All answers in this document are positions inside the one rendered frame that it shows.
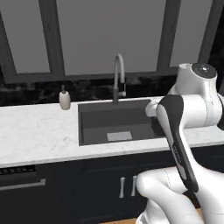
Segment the dark grey sink basin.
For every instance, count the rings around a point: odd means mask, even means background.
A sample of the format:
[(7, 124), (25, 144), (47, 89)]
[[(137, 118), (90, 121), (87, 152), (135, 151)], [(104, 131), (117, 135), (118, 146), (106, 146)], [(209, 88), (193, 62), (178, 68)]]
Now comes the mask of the dark grey sink basin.
[(158, 119), (147, 116), (146, 100), (85, 103), (78, 106), (79, 145), (111, 144), (165, 137)]

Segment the black cupboard front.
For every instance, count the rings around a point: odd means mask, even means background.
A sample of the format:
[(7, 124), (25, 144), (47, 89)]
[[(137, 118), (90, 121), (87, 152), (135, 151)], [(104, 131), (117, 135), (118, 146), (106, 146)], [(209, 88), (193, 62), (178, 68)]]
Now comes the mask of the black cupboard front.
[(224, 144), (192, 148), (195, 160), (207, 169), (224, 173)]

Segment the black dishwasher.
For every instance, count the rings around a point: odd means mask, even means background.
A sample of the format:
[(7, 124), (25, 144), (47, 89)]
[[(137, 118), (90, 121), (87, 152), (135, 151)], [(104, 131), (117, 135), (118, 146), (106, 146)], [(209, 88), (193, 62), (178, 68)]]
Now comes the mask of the black dishwasher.
[(0, 183), (39, 181), (44, 186), (0, 191), (0, 224), (54, 224), (53, 177), (39, 165), (0, 168)]

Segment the black cupboard door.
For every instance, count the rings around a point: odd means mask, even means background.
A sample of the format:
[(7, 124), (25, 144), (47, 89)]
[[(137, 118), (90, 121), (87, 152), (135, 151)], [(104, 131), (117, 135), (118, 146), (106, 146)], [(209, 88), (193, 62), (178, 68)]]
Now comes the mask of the black cupboard door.
[(136, 195), (129, 199), (129, 214), (136, 224), (174, 224), (172, 222), (173, 187), (177, 169), (173, 162), (139, 164), (135, 170)]
[[(125, 190), (129, 171), (127, 165), (87, 166), (80, 182), (79, 224), (100, 224), (104, 221), (116, 221), (125, 216)], [(122, 199), (119, 198), (121, 177), (125, 177)]]

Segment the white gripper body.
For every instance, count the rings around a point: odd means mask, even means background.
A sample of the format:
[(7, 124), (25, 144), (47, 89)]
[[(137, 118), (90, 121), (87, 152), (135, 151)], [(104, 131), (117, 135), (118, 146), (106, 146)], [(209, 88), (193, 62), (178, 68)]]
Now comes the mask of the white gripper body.
[(158, 106), (159, 100), (151, 100), (147, 106), (145, 107), (145, 114), (148, 117), (156, 117), (157, 116), (157, 106)]

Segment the white soap dispenser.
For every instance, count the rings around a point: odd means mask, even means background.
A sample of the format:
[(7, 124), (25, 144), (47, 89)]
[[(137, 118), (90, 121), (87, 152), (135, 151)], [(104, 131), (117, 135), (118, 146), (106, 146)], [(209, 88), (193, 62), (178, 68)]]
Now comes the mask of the white soap dispenser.
[(63, 110), (69, 110), (71, 107), (70, 94), (65, 90), (65, 86), (61, 86), (61, 91), (59, 92), (59, 105)]

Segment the grey curved tap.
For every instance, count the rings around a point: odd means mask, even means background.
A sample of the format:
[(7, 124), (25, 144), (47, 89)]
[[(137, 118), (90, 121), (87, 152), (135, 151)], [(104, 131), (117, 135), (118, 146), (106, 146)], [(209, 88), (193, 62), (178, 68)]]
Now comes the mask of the grey curved tap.
[(114, 75), (113, 103), (117, 105), (119, 97), (126, 96), (124, 61), (120, 53), (115, 56)]

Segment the dark framed window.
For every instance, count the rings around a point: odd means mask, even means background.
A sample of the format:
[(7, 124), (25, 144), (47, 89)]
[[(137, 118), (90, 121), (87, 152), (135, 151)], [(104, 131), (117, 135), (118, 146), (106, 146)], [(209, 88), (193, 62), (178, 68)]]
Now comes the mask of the dark framed window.
[(224, 0), (0, 0), (6, 83), (129, 77), (206, 63)]

